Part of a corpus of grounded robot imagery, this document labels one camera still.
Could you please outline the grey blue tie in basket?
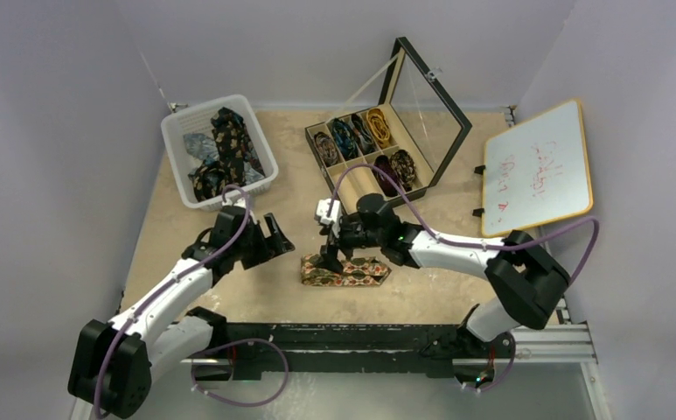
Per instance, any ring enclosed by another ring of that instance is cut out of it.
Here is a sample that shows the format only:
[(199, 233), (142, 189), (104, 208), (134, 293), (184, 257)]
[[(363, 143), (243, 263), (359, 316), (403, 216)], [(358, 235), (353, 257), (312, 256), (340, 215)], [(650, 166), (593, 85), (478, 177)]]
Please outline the grey blue tie in basket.
[(200, 162), (216, 162), (219, 151), (214, 140), (203, 133), (187, 133), (183, 136), (187, 154)]

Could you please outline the rolled yellow tie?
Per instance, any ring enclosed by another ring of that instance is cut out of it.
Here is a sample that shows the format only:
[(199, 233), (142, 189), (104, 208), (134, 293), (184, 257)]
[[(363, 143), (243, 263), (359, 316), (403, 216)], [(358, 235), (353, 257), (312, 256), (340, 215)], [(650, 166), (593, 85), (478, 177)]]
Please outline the rolled yellow tie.
[(371, 108), (366, 112), (366, 123), (376, 144), (381, 148), (388, 148), (391, 144), (391, 130), (387, 119), (379, 108)]

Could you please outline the yellow framed whiteboard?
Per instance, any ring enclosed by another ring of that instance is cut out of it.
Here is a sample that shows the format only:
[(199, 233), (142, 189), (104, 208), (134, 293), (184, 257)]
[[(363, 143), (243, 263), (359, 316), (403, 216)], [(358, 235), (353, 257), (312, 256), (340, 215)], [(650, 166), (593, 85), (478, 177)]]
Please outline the yellow framed whiteboard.
[(489, 138), (483, 165), (484, 237), (584, 215), (594, 204), (577, 99)]

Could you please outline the black floral tie in basket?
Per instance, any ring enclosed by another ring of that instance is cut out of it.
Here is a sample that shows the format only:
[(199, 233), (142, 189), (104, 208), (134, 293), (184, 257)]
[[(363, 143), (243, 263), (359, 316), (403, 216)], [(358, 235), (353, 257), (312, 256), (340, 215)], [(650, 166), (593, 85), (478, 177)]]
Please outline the black floral tie in basket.
[(218, 161), (200, 162), (189, 172), (188, 179), (197, 201), (220, 195), (227, 185), (246, 186), (264, 178), (261, 161), (243, 117), (222, 107), (211, 117), (210, 123), (212, 130), (207, 136), (214, 140), (220, 155)]

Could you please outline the aluminium frame rail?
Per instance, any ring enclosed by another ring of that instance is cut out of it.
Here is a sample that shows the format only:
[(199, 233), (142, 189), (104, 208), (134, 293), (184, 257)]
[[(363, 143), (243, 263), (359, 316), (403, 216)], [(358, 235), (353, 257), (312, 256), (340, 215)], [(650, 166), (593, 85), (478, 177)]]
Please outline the aluminium frame rail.
[[(518, 363), (579, 364), (595, 359), (590, 334), (584, 325), (551, 325), (541, 331), (518, 328), (510, 333), (513, 336), (512, 355), (502, 361), (491, 360), (490, 366), (503, 369), (509, 360), (515, 360)], [(198, 353), (183, 359), (165, 371), (185, 362), (218, 364), (222, 367), (232, 364), (234, 369), (232, 360), (225, 360), (222, 356), (208, 357)]]

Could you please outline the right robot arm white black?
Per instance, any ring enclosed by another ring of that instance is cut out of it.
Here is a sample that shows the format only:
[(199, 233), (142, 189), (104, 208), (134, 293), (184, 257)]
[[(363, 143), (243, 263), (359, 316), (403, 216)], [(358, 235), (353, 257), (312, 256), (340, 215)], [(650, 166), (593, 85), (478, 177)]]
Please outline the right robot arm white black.
[(318, 259), (323, 269), (342, 273), (339, 253), (378, 249), (397, 266), (443, 269), (487, 281), (494, 298), (470, 310), (457, 334), (460, 349), (470, 356), (518, 326), (543, 329), (572, 283), (569, 273), (523, 231), (491, 239), (442, 234), (401, 220), (377, 193), (361, 197), (350, 214), (338, 201), (322, 199), (315, 220), (327, 238)]

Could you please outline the rolled dark red tie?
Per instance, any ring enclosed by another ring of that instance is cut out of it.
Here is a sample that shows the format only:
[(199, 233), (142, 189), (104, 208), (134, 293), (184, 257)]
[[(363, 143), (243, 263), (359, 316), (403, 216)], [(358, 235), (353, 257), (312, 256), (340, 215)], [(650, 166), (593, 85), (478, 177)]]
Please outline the rolled dark red tie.
[(400, 185), (400, 181), (390, 165), (389, 157), (378, 155), (373, 161), (373, 167), (372, 174), (383, 194), (390, 198), (398, 196), (397, 186)]

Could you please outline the white plastic basket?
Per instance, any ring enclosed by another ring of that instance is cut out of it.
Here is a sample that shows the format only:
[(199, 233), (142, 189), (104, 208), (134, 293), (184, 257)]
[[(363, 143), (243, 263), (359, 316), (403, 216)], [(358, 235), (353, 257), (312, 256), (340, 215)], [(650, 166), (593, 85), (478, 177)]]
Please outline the white plastic basket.
[(166, 116), (165, 147), (182, 202), (191, 209), (222, 206), (223, 188), (263, 193), (279, 174), (249, 101), (232, 94)]

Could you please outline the rolled brown dotted tie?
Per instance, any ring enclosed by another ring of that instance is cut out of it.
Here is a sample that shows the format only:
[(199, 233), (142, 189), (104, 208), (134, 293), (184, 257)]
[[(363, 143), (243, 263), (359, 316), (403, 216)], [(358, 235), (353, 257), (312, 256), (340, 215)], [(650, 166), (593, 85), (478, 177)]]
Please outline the rolled brown dotted tie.
[(403, 189), (407, 192), (412, 191), (416, 180), (416, 166), (409, 152), (404, 149), (397, 150), (389, 158), (389, 164)]

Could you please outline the paisley orange green tie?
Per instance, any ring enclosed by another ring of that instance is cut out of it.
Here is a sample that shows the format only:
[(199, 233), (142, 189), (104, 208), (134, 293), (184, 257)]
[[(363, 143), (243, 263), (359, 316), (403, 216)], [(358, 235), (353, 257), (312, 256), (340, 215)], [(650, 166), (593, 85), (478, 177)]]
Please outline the paisley orange green tie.
[(300, 281), (313, 287), (373, 287), (381, 286), (392, 269), (376, 257), (353, 257), (342, 260), (339, 273), (318, 268), (319, 255), (303, 255), (300, 260)]

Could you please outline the black tie organizer box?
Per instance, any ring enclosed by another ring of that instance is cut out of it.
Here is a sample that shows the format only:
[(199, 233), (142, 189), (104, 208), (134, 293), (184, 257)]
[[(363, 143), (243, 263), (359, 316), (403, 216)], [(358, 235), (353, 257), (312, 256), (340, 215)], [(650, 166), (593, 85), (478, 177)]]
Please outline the black tie organizer box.
[(381, 194), (394, 206), (436, 186), (472, 124), (406, 37), (394, 41), (386, 64), (322, 121), (306, 142), (346, 213), (359, 199)]

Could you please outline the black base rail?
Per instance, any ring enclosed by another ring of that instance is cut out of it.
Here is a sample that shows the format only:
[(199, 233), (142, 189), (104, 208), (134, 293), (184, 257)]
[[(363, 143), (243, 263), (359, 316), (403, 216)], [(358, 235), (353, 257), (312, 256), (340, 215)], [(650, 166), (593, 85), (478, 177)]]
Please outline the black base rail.
[(267, 372), (419, 374), (474, 382), (512, 355), (513, 336), (478, 340), (456, 324), (265, 324), (227, 322), (200, 355), (234, 363), (236, 380)]

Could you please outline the rolled blue tie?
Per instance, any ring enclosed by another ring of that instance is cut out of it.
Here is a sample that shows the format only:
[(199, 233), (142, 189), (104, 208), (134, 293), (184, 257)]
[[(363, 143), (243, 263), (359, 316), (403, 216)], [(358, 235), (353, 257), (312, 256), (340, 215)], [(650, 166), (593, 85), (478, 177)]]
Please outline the rolled blue tie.
[(331, 120), (331, 134), (345, 160), (351, 160), (359, 156), (358, 145), (354, 139), (350, 126), (337, 118)]

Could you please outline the rolled brown patterned tie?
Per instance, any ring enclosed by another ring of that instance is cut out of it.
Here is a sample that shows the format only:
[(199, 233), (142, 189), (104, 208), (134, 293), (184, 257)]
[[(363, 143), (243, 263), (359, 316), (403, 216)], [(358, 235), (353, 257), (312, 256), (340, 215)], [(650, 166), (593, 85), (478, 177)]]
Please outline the rolled brown patterned tie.
[(340, 162), (338, 147), (327, 133), (318, 131), (315, 133), (313, 140), (319, 157), (327, 167), (337, 165)]

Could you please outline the rolled dark grey tie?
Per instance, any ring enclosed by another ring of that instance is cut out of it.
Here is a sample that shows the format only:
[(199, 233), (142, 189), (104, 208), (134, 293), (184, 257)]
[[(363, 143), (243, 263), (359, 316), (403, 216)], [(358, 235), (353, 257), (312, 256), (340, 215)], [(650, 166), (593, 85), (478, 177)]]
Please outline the rolled dark grey tie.
[(357, 113), (350, 115), (350, 121), (352, 125), (352, 130), (357, 137), (357, 144), (361, 152), (365, 154), (370, 154), (375, 152), (376, 147), (373, 141), (372, 134), (365, 126), (363, 119)]

